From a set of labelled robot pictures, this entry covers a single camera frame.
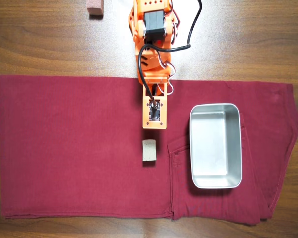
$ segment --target metal tray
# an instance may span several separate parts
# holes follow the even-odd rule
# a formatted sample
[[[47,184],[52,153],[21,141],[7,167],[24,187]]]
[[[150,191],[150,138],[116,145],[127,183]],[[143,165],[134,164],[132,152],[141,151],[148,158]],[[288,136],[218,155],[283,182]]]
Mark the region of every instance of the metal tray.
[[[236,105],[204,104],[190,113],[192,180],[198,188],[235,188],[242,181],[242,144]]]

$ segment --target wood grain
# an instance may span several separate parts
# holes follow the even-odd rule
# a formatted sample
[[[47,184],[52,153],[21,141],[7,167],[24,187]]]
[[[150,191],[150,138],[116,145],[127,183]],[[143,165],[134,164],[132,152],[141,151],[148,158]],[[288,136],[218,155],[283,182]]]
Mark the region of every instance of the wood grain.
[[[132,0],[0,0],[0,74],[136,77]],[[186,42],[195,0],[174,0]],[[298,106],[298,0],[204,0],[192,48],[172,54],[181,80],[292,83]],[[273,219],[249,227],[203,218],[5,220],[1,237],[298,237],[298,141]]]

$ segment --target black wire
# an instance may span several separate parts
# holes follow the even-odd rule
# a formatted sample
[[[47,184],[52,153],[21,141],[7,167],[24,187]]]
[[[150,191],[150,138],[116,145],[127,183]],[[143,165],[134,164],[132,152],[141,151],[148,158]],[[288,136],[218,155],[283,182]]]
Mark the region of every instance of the black wire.
[[[141,69],[141,55],[144,51],[145,48],[153,48],[155,49],[156,51],[161,51],[161,52],[175,52],[175,51],[181,51],[181,50],[185,50],[185,49],[188,49],[191,47],[190,45],[190,38],[191,38],[191,34],[192,34],[192,31],[193,31],[193,28],[194,28],[194,25],[195,23],[197,22],[198,18],[199,18],[199,15],[201,13],[201,10],[202,10],[202,3],[201,3],[201,0],[198,0],[198,3],[199,3],[199,10],[197,12],[197,15],[195,16],[194,20],[193,20],[193,23],[191,25],[191,28],[190,28],[190,31],[189,31],[189,35],[188,35],[188,41],[187,41],[187,45],[186,46],[180,46],[180,47],[176,47],[176,48],[170,48],[170,49],[165,49],[165,48],[160,48],[158,46],[155,46],[153,44],[144,44],[140,50],[139,50],[139,53],[138,53],[138,72],[139,72],[139,75],[140,75],[140,79],[147,91],[147,93],[149,94],[150,98],[154,101],[154,97],[145,81],[145,78],[144,78],[144,74],[143,74],[143,71]]]

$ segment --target sponge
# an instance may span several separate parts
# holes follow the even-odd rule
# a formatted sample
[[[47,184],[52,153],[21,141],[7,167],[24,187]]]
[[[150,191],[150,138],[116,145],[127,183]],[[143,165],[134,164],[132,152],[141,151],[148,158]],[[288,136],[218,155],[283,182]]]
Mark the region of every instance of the sponge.
[[[104,0],[87,0],[86,5],[89,15],[104,15]]]
[[[155,140],[143,140],[143,161],[156,161]]]

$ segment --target pink eraser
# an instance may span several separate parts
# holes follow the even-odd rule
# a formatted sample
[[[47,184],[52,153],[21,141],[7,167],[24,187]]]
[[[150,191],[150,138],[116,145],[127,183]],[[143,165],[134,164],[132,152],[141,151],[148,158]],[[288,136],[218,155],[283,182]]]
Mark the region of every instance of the pink eraser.
[[[89,15],[104,15],[104,0],[87,0],[87,10]]]

